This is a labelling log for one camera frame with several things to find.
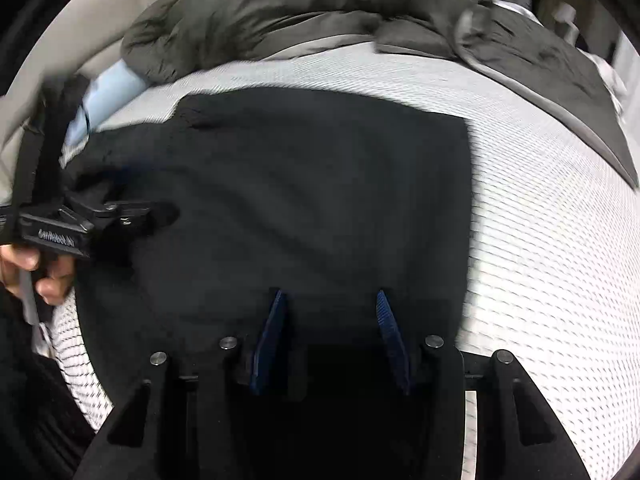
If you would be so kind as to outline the light blue pillow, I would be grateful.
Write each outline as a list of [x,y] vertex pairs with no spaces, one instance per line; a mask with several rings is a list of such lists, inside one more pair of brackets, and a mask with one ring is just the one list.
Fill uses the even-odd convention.
[[90,81],[75,118],[67,127],[61,162],[68,162],[108,118],[145,92],[149,85],[119,60]]

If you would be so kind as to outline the black pants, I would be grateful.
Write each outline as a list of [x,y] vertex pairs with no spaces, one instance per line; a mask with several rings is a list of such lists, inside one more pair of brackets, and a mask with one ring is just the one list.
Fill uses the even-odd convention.
[[[171,226],[76,271],[82,336],[113,409],[81,479],[427,479],[456,425],[420,370],[456,339],[468,277],[469,128],[359,94],[249,88],[90,136],[87,203],[167,202]],[[252,357],[286,295],[261,392]],[[396,382],[385,292],[409,353]]]

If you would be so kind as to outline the white mesh mattress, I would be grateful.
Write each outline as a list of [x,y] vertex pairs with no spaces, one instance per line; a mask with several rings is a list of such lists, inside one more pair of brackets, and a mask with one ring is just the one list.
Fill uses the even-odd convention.
[[475,195],[459,347],[511,350],[590,477],[613,478],[639,440],[638,193],[495,82],[370,44],[195,73],[143,93],[107,127],[160,122],[190,93],[259,86],[362,93],[469,122]]

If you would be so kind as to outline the grey duvet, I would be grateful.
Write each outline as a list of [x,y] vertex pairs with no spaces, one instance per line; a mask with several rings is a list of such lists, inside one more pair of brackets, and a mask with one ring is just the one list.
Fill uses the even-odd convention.
[[639,176],[593,60],[530,14],[530,0],[157,0],[122,38],[149,84],[233,61],[298,58],[370,42],[456,61],[554,117],[629,185]]

